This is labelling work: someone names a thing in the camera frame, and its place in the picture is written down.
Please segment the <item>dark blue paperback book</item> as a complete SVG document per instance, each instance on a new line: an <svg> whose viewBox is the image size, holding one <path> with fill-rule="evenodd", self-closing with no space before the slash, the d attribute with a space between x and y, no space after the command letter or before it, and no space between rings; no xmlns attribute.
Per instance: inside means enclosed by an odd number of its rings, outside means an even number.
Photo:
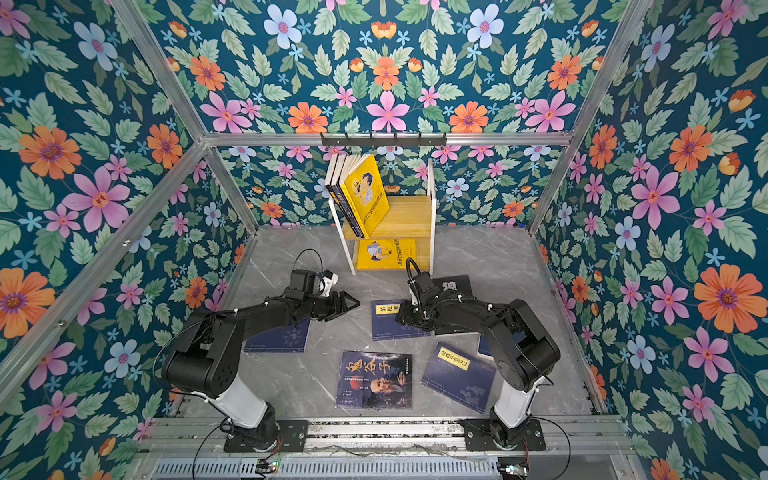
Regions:
<svg viewBox="0 0 768 480"><path fill-rule="evenodd" d="M331 198L336 202L336 204L340 207L342 213L344 214L344 217L347 220L347 224L352 229L353 233L358 238L363 238L363 231L357 221L356 215L353 212L353 209L351 207L351 204L349 203L347 197L342 191L341 188L341 169L343 167L344 162L339 161L335 172L334 172L334 178L331 187L328 189Z"/></svg>

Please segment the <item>yellow cartoon boy book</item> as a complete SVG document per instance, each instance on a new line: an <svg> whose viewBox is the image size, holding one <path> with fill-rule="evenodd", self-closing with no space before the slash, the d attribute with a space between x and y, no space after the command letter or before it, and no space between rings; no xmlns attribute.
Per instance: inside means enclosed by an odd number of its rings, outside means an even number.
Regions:
<svg viewBox="0 0 768 480"><path fill-rule="evenodd" d="M340 183L364 238L372 238L374 231L390 210L375 156L346 156Z"/></svg>

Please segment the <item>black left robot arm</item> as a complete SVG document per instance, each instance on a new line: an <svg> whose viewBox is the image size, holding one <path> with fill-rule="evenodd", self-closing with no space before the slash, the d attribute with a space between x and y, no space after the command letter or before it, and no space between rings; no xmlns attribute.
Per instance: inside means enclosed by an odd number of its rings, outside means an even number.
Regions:
<svg viewBox="0 0 768 480"><path fill-rule="evenodd" d="M337 281L328 270L298 269L282 294L256 305L193 311L169 346L161 378L213 405L227 419L223 430L244 446L259 452L275 448L280 436L275 409L239 375L243 344L304 320L328 322L359 307L359 300L334 288Z"/></svg>

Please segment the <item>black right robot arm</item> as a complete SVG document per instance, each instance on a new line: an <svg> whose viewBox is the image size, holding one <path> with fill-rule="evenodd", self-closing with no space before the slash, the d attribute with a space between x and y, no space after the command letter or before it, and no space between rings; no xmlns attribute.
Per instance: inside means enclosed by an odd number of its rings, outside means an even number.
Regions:
<svg viewBox="0 0 768 480"><path fill-rule="evenodd" d="M523 300L492 304L444 290L430 274L408 275L412 299L401 304L397 321L423 331L457 325L482 334L497 372L504 380L490 413L489 434L504 449L520 440L531 419L540 386L561 358L559 347Z"/></svg>

